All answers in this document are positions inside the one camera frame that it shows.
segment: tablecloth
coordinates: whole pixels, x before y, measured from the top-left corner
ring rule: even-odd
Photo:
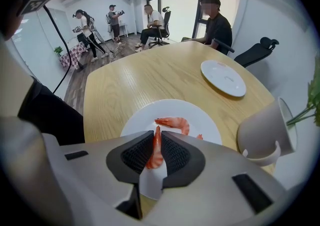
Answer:
[[[72,47],[69,52],[71,55],[71,67],[70,70],[72,69],[78,69],[79,65],[78,65],[78,61],[81,58],[81,54],[83,52],[87,52],[88,50],[86,49],[85,45],[83,42],[78,43],[76,46]],[[68,53],[65,53],[64,55],[62,55],[61,57],[59,57],[59,60],[62,64],[62,66],[64,68],[68,68],[69,64],[70,64],[70,60],[69,60],[69,55]]]

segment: camera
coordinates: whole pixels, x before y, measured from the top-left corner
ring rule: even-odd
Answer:
[[[72,30],[74,33],[79,33],[81,31],[81,27],[76,27],[75,29]]]

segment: oval conference table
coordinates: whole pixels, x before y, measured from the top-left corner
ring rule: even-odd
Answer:
[[[201,63],[216,60],[243,78],[246,94],[229,96],[201,73]],[[195,41],[149,49],[117,60],[92,72],[84,95],[85,141],[120,137],[129,118],[145,105],[161,99],[195,104],[215,122],[222,144],[237,150],[239,124],[271,103],[271,93],[248,70],[226,55]],[[275,166],[263,169],[272,174]],[[141,196],[144,215],[155,201]]]

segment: white sleeve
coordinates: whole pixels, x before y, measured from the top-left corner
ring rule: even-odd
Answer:
[[[87,19],[85,17],[81,18],[81,24],[82,24],[82,27],[85,27],[87,25]]]
[[[156,20],[159,20],[159,12],[158,13],[156,13],[156,12],[152,13],[152,19],[153,19],[153,22],[156,21]]]

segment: ponytail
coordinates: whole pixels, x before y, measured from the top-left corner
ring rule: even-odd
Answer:
[[[85,12],[85,11],[83,11],[83,10],[77,10],[76,11],[76,14],[77,13],[80,13],[81,15],[84,15],[85,16],[85,18],[86,18],[86,23],[87,23],[87,25],[89,26],[90,24],[91,24],[91,16],[90,15],[88,15],[88,13],[87,12]]]

